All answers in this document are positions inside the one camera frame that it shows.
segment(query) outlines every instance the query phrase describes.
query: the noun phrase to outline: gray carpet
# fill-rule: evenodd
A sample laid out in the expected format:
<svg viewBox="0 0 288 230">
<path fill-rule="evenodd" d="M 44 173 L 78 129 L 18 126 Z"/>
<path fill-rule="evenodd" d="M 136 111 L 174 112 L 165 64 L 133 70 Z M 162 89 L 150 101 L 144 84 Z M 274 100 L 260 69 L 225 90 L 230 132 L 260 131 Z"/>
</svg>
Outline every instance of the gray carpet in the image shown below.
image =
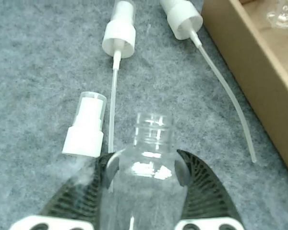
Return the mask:
<svg viewBox="0 0 288 230">
<path fill-rule="evenodd" d="M 0 230 L 38 213 L 86 161 L 61 155 L 65 135 L 80 93 L 109 99 L 112 81 L 101 42 L 113 1 L 11 2 L 0 1 Z M 136 52 L 119 71 L 115 150 L 132 142 L 137 112 L 172 113 L 176 146 L 211 166 L 246 229 L 288 230 L 288 171 L 207 31 L 199 37 L 241 103 L 257 164 L 229 97 L 191 41 L 174 38 L 158 1 L 136 3 Z"/>
</svg>

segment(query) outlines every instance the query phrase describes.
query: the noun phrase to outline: cardboard box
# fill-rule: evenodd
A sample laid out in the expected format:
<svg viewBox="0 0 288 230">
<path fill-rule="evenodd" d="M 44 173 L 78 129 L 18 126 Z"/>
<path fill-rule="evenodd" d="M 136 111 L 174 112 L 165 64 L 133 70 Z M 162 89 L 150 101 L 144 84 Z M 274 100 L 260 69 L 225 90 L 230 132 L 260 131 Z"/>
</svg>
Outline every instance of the cardboard box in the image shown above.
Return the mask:
<svg viewBox="0 0 288 230">
<path fill-rule="evenodd" d="M 288 31 L 266 20 L 271 0 L 243 2 L 204 0 L 204 24 L 288 166 Z"/>
</svg>

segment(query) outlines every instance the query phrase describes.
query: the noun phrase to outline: clear plastic bottle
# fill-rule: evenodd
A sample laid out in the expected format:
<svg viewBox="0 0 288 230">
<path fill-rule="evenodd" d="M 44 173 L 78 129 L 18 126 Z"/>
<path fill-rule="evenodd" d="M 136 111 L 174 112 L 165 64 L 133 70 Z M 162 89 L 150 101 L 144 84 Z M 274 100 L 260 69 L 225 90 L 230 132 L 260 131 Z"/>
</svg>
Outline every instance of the clear plastic bottle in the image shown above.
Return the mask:
<svg viewBox="0 0 288 230">
<path fill-rule="evenodd" d="M 102 230 L 168 230 L 179 221 L 190 173 L 172 148 L 169 116 L 137 116 L 133 145 L 108 161 Z"/>
</svg>

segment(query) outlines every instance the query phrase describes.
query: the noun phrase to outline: bottle neck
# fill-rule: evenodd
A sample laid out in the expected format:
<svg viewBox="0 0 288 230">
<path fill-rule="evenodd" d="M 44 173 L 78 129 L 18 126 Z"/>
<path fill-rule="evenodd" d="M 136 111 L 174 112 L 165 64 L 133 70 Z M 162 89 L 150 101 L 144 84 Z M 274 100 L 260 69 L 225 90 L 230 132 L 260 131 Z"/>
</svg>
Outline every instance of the bottle neck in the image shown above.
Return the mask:
<svg viewBox="0 0 288 230">
<path fill-rule="evenodd" d="M 172 124 L 169 116 L 138 114 L 133 145 L 150 152 L 169 152 L 172 147 Z"/>
</svg>

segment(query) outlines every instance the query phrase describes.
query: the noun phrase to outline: spray pump cap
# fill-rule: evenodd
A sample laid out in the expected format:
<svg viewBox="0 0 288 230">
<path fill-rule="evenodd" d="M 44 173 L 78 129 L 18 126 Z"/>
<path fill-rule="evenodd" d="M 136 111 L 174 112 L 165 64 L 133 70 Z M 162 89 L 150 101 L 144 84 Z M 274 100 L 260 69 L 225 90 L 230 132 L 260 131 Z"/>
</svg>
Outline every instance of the spray pump cap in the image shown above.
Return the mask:
<svg viewBox="0 0 288 230">
<path fill-rule="evenodd" d="M 107 24 L 102 48 L 114 56 L 116 50 L 120 50 L 121 58 L 129 58 L 134 54 L 135 28 L 135 4 L 132 0 L 116 0 L 111 21 Z"/>
<path fill-rule="evenodd" d="M 190 38 L 190 29 L 195 32 L 203 25 L 203 18 L 188 0 L 160 0 L 168 16 L 168 23 L 178 40 Z"/>
<path fill-rule="evenodd" d="M 73 125 L 68 129 L 62 153 L 100 156 L 106 103 L 106 97 L 99 93 L 81 93 L 76 116 Z"/>
</svg>

